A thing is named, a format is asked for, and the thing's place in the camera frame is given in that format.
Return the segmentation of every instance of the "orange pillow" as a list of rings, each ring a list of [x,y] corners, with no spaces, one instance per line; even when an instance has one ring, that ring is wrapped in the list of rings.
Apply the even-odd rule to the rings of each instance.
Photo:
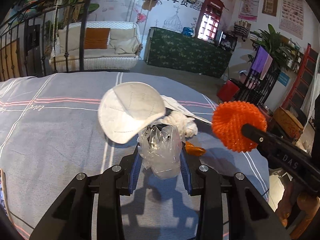
[[[106,49],[110,28],[86,28],[84,49]]]

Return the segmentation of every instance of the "red phone booth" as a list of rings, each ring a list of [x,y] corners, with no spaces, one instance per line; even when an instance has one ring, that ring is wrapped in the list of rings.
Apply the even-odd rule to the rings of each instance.
[[[205,41],[214,40],[223,7],[221,0],[204,0],[196,25],[196,37]]]

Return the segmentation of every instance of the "gray striped bedsheet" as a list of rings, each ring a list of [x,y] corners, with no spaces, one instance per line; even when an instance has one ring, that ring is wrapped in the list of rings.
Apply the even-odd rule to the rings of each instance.
[[[178,82],[138,73],[58,73],[0,82],[0,167],[6,173],[14,224],[25,239],[77,173],[102,173],[133,152],[136,136],[124,145],[114,143],[106,138],[97,119],[104,93],[129,81],[147,83],[207,120],[217,106]],[[240,171],[262,195],[268,190],[268,162],[257,150],[234,153],[212,135],[209,125],[197,125],[199,133],[190,142],[207,150],[202,163],[226,175]],[[181,175],[159,180],[150,169],[142,168],[134,194],[121,197],[125,237],[192,238],[199,202],[198,196],[187,194]],[[96,239],[95,209],[92,225],[92,239]],[[224,239],[228,239],[228,226]]]

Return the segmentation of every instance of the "white face mask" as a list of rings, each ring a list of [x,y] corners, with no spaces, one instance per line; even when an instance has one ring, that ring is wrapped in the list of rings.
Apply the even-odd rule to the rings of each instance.
[[[108,90],[99,109],[99,123],[109,139],[127,143],[138,131],[165,114],[161,95],[141,82],[127,82]]]

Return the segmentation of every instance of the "blue gripper pad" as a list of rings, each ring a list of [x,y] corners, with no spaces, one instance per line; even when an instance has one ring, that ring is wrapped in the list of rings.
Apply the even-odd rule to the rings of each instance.
[[[190,195],[191,190],[192,190],[192,188],[191,188],[191,174],[190,174],[190,170],[189,170],[186,158],[184,156],[183,150],[181,151],[181,154],[180,154],[180,170],[181,170],[184,188],[186,189],[186,191]]]
[[[128,187],[128,190],[129,190],[130,194],[132,194],[133,191],[137,187],[137,182],[138,182],[138,178],[139,178],[141,164],[142,164],[142,157],[137,152],[136,157],[135,157],[134,162],[133,162],[133,165],[132,165],[131,172],[130,172],[129,187]]]

